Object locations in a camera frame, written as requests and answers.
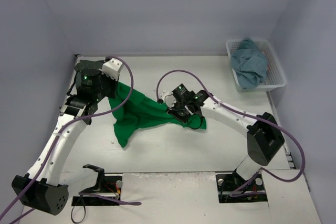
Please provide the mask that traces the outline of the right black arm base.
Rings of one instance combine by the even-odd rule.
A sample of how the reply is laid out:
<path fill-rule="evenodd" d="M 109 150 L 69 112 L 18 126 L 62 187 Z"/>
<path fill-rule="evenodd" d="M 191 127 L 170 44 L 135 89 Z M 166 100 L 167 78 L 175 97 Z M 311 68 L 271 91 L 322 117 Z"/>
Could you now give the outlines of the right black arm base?
<path fill-rule="evenodd" d="M 218 201 L 220 204 L 238 204 L 267 202 L 267 194 L 258 172 L 250 182 L 241 179 L 235 173 L 219 173 L 215 175 Z"/>

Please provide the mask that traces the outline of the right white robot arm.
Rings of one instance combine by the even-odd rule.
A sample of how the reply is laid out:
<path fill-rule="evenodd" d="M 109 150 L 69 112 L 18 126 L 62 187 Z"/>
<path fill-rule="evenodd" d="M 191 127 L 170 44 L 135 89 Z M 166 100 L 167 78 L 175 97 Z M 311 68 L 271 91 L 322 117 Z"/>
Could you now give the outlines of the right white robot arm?
<path fill-rule="evenodd" d="M 282 148 L 285 139 L 274 116 L 268 112 L 247 117 L 244 111 L 235 107 L 226 109 L 216 97 L 205 90 L 195 93 L 180 84 L 173 91 L 163 91 L 159 98 L 167 106 L 167 113 L 178 121 L 187 123 L 192 115 L 213 119 L 230 127 L 246 138 L 247 156 L 234 170 L 233 184 L 245 188 L 257 171 L 267 166 Z"/>

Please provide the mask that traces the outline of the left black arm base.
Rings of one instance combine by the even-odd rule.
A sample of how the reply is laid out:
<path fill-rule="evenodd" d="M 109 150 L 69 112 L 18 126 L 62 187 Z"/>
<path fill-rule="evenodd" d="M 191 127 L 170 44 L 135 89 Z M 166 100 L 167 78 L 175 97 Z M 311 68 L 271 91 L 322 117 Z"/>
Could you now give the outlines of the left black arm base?
<path fill-rule="evenodd" d="M 85 172 L 89 170 L 95 173 L 94 175 L 94 184 L 89 183 L 83 190 L 84 193 L 98 194 L 110 199 L 120 200 L 121 199 L 121 186 L 118 186 L 116 183 L 122 182 L 122 176 L 120 175 L 107 175 L 103 168 L 86 164 L 82 167 Z M 73 196 L 71 200 L 71 206 L 119 206 L 118 202 L 84 195 L 84 196 Z"/>

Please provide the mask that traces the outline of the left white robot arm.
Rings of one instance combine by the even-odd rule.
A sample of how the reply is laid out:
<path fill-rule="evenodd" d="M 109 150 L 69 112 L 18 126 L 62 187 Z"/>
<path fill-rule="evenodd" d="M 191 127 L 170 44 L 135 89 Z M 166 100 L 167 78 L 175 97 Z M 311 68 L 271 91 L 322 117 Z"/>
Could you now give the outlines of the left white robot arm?
<path fill-rule="evenodd" d="M 72 87 L 60 108 L 55 129 L 37 161 L 24 176 L 15 176 L 12 188 L 20 202 L 51 215 L 59 214 L 69 198 L 68 185 L 61 184 L 60 174 L 79 135 L 91 124 L 91 116 L 104 98 L 115 98 L 120 60 L 87 61 L 75 65 Z"/>

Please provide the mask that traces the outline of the green t shirt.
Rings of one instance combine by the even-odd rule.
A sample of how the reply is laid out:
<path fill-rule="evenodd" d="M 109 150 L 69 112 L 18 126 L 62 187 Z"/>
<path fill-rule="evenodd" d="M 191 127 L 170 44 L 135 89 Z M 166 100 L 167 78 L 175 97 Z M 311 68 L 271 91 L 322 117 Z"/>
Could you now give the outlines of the green t shirt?
<path fill-rule="evenodd" d="M 112 112 L 116 122 L 114 133 L 122 148 L 127 147 L 129 139 L 138 129 L 157 127 L 163 124 L 176 124 L 192 130 L 206 130 L 206 120 L 192 115 L 187 123 L 179 122 L 166 113 L 166 105 L 158 104 L 145 94 L 133 90 L 129 100 L 121 108 Z"/>

